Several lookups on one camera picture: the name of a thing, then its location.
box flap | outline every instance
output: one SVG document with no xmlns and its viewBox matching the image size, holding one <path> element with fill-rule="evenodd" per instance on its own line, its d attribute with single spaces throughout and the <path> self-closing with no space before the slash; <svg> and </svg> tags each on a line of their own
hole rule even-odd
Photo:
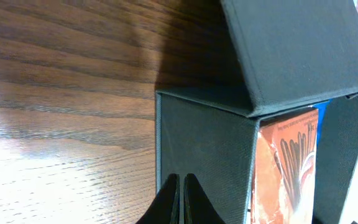
<svg viewBox="0 0 358 224">
<path fill-rule="evenodd" d="M 253 110 L 274 113 L 358 92 L 350 0 L 222 0 Z"/>
</svg>

table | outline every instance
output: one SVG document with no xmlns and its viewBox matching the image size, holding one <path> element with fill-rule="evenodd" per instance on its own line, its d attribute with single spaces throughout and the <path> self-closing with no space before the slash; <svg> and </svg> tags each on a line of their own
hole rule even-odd
<svg viewBox="0 0 358 224">
<path fill-rule="evenodd" d="M 0 223 L 133 223 L 154 90 L 241 82 L 219 1 L 0 0 Z"/>
</svg>

box lid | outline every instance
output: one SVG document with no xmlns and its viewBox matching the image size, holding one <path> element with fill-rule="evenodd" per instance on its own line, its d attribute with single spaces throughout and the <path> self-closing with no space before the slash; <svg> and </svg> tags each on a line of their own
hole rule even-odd
<svg viewBox="0 0 358 224">
<path fill-rule="evenodd" d="M 248 116 L 358 93 L 351 0 L 221 0 L 252 103 Z"/>
</svg>

wooden surface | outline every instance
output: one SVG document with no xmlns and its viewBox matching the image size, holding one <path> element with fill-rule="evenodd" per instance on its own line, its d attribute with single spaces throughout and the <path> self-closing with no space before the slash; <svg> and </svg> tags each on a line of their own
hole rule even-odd
<svg viewBox="0 0 358 224">
<path fill-rule="evenodd" d="M 218 1 L 0 1 L 0 223 L 135 222 L 155 88 L 240 80 Z"/>
</svg>

brown wood surface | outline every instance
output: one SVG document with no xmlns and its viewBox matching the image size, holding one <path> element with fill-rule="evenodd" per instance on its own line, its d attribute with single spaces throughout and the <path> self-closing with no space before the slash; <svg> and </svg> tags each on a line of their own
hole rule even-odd
<svg viewBox="0 0 358 224">
<path fill-rule="evenodd" d="M 0 0 L 0 223 L 133 223 L 154 90 L 240 82 L 218 1 Z"/>
</svg>

